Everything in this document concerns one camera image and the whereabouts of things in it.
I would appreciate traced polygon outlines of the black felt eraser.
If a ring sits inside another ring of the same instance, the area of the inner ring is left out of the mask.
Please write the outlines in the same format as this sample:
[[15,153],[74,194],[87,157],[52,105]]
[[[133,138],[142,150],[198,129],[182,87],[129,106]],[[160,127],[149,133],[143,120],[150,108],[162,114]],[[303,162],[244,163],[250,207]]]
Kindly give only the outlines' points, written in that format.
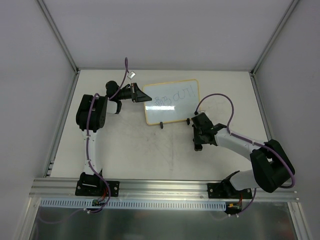
[[203,146],[201,144],[194,144],[194,150],[196,152],[202,151],[203,150]]

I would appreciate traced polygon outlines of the yellow framed whiteboard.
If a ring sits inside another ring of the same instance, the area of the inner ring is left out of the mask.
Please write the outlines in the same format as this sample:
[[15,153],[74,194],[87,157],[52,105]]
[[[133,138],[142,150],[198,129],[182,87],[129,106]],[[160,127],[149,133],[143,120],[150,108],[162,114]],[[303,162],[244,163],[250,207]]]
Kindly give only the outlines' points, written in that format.
[[142,91],[152,98],[144,103],[145,120],[150,126],[191,119],[200,102],[196,79],[147,84]]

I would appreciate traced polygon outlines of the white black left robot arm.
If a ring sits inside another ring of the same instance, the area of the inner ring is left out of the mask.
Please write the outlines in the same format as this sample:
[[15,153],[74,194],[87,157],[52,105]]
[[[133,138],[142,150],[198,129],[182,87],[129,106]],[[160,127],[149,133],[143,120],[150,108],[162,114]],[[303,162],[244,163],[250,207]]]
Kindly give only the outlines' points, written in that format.
[[132,100],[134,103],[152,100],[135,82],[123,86],[111,80],[106,83],[105,88],[105,96],[98,93],[83,95],[76,113],[75,121],[81,130],[85,147],[84,167],[77,181],[76,196],[101,198],[118,196],[120,183],[103,180],[102,161],[97,152],[98,133],[105,126],[107,114],[120,113],[122,100]]

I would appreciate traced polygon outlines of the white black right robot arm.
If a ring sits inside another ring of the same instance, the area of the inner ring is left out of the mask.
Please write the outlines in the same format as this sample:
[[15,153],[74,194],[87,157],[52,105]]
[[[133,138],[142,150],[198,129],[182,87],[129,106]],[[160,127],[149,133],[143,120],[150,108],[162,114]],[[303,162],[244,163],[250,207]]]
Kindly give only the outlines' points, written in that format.
[[235,198],[245,189],[261,188],[273,193],[278,188],[295,185],[295,169],[278,141],[251,140],[232,132],[227,125],[214,125],[205,113],[191,120],[195,151],[201,151],[203,145],[214,145],[231,150],[251,163],[251,170],[235,171],[220,182],[217,189],[229,198]]

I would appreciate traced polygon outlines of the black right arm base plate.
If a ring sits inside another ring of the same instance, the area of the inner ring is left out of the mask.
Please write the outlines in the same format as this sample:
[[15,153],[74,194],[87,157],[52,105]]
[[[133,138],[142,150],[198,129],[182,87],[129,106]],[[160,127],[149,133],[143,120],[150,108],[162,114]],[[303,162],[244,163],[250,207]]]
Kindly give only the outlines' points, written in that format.
[[207,194],[209,199],[245,199],[251,200],[253,197],[252,190],[245,188],[236,190],[230,183],[209,182],[207,185]]

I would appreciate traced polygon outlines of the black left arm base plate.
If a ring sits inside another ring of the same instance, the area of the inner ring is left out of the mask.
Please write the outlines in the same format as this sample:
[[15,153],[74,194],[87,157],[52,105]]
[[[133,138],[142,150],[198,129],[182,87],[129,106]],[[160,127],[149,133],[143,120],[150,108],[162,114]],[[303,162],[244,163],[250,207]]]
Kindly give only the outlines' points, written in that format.
[[78,181],[75,189],[75,195],[81,197],[102,197],[104,194],[106,197],[118,197],[120,182],[119,181],[107,181],[110,188],[99,178],[93,181]]

